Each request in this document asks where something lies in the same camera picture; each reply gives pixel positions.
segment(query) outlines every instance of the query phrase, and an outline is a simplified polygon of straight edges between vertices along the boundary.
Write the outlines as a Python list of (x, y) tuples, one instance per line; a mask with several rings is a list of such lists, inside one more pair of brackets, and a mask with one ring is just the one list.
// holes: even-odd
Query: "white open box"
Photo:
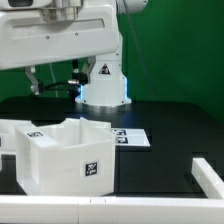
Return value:
[(101, 196), (114, 189), (110, 123), (66, 119), (16, 127), (17, 181), (28, 195)]

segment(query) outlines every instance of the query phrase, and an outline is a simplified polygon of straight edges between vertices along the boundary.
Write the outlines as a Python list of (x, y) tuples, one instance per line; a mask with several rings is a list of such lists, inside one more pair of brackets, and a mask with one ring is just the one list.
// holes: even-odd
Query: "green wall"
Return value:
[[(127, 16), (119, 16), (129, 96), (192, 102), (224, 123), (223, 12), (223, 0), (151, 0), (143, 13), (131, 16), (141, 56)], [(53, 66), (57, 80), (70, 76), (69, 62)], [(45, 84), (52, 82), (48, 65), (37, 70)], [(29, 95), (29, 82), (21, 70), (1, 71), (0, 84), (0, 100)]]

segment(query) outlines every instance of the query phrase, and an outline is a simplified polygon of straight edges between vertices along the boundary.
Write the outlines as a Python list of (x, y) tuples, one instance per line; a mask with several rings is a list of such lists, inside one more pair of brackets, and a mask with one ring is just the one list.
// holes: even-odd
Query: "white frame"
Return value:
[(192, 173), (219, 199), (1, 196), (0, 223), (223, 224), (223, 182), (201, 158)]

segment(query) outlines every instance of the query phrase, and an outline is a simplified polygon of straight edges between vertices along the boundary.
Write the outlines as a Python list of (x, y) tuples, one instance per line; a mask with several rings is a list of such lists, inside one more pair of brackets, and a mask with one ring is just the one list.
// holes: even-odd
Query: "black tabletop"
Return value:
[[(113, 113), (80, 109), (68, 99), (16, 97), (0, 104), (1, 119), (36, 125), (80, 117), (147, 133), (150, 148), (116, 148), (117, 196), (205, 197), (191, 175), (195, 157), (205, 158), (224, 177), (224, 128), (194, 104), (137, 101)], [(15, 157), (3, 156), (0, 193), (22, 194), (15, 172)]]

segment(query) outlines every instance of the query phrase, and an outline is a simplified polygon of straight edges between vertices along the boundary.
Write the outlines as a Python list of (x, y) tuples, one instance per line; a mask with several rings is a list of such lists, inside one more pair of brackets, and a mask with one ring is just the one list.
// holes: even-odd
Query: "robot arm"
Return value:
[(130, 103), (121, 72), (122, 37), (116, 15), (144, 9), (148, 0), (2, 0), (0, 70), (25, 67), (39, 94), (34, 66), (91, 57), (83, 98), (77, 102), (116, 107)]
[[(130, 11), (147, 3), (127, 1)], [(115, 52), (123, 0), (1, 0), (0, 70)]]

